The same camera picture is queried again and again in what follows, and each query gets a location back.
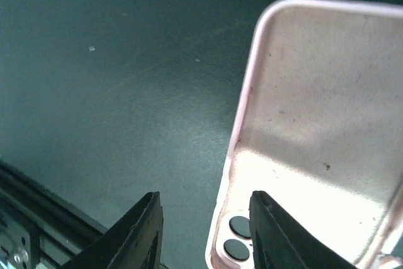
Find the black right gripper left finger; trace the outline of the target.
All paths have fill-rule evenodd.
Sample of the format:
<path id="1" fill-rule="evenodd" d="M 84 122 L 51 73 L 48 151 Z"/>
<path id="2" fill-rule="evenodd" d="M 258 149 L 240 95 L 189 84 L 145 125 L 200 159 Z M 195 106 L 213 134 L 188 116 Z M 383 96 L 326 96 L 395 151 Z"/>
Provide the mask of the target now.
<path id="1" fill-rule="evenodd" d="M 62 268 L 160 268 L 163 222 L 160 193 L 146 193 L 104 235 Z"/>

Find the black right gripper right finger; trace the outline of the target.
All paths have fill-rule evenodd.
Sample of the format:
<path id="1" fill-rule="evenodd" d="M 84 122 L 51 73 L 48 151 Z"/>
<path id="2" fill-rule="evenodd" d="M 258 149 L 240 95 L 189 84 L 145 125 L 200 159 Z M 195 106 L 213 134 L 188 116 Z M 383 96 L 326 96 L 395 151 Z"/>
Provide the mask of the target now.
<path id="1" fill-rule="evenodd" d="M 265 191 L 249 202 L 255 268 L 354 268 L 299 224 Z"/>

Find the pink phone case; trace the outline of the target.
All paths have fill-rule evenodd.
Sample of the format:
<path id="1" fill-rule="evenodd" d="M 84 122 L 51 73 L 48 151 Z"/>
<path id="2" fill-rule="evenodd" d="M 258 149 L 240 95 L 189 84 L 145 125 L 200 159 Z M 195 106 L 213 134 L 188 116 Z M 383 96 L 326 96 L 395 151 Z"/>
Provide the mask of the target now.
<path id="1" fill-rule="evenodd" d="M 393 268 L 402 236 L 402 7 L 277 0 L 256 25 L 205 251 L 252 268 L 230 226 L 274 198 L 357 268 Z"/>

